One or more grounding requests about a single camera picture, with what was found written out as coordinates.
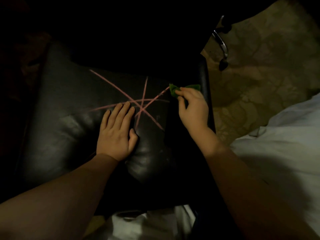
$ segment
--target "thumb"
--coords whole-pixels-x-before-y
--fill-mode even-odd
[[[184,98],[179,96],[179,115],[181,116],[186,111],[186,104],[184,103]]]
[[[138,141],[138,135],[136,134],[134,129],[130,129],[129,137],[130,137],[130,139],[129,139],[128,151],[129,151],[129,153],[132,153],[132,151],[134,150],[134,147],[136,146],[137,141]]]

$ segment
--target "person's right arm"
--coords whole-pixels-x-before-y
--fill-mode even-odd
[[[234,221],[246,239],[319,239],[318,235],[207,126],[201,92],[181,88],[179,116],[209,165]],[[186,108],[184,99],[189,105]]]

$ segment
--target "person's left hand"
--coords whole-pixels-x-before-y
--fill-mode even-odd
[[[97,155],[105,154],[117,161],[122,161],[132,153],[138,141],[134,129],[129,132],[130,121],[134,115],[134,107],[126,102],[123,107],[118,104],[113,112],[107,110],[100,126],[100,133],[97,143]]]

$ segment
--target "hand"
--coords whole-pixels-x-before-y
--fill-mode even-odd
[[[129,132],[130,121],[134,115],[134,107],[130,102],[118,104],[113,112],[107,110],[100,126],[100,133],[97,143],[97,155],[106,154],[117,161],[122,161],[132,153],[138,141],[134,129]]]
[[[201,92],[193,88],[180,89],[181,91],[175,91],[179,95],[179,116],[183,125],[193,136],[195,133],[208,128],[209,107]],[[182,96],[189,103],[187,109]]]

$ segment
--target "forearm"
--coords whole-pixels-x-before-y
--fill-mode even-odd
[[[0,237],[81,239],[117,164],[109,156],[95,156],[76,170],[2,203]]]
[[[318,239],[314,231],[250,172],[210,129],[194,140],[236,224],[248,239]]]

